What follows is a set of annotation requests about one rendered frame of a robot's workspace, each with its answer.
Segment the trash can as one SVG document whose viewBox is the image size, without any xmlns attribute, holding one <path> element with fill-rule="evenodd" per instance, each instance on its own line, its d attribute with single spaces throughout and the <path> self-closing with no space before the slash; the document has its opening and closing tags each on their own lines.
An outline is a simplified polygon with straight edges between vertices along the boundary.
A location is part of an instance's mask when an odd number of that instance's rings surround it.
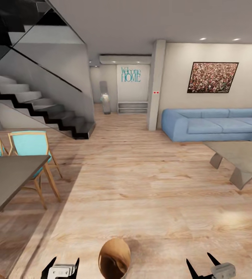
<svg viewBox="0 0 252 279">
<path fill-rule="evenodd" d="M 98 256 L 98 267 L 104 279 L 125 279 L 131 263 L 129 246 L 120 238 L 108 240 Z"/>
</svg>

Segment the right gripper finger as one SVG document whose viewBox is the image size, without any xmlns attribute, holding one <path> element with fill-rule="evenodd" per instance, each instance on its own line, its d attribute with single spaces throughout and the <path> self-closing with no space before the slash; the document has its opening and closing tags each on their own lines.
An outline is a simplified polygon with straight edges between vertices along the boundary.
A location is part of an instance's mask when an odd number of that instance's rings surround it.
<svg viewBox="0 0 252 279">
<path fill-rule="evenodd" d="M 188 261 L 188 259 L 186 259 L 186 262 L 187 262 L 187 265 L 188 265 L 188 268 L 191 272 L 191 275 L 192 275 L 192 278 L 193 279 L 200 279 L 201 277 L 203 276 L 198 276 L 197 273 L 195 272 L 195 270 L 193 269 L 192 265 L 190 264 L 190 262 Z"/>
<path fill-rule="evenodd" d="M 212 260 L 212 262 L 214 263 L 215 266 L 220 265 L 220 262 L 217 261 L 210 253 L 207 252 L 207 254 L 208 254 L 209 258 Z"/>
</svg>

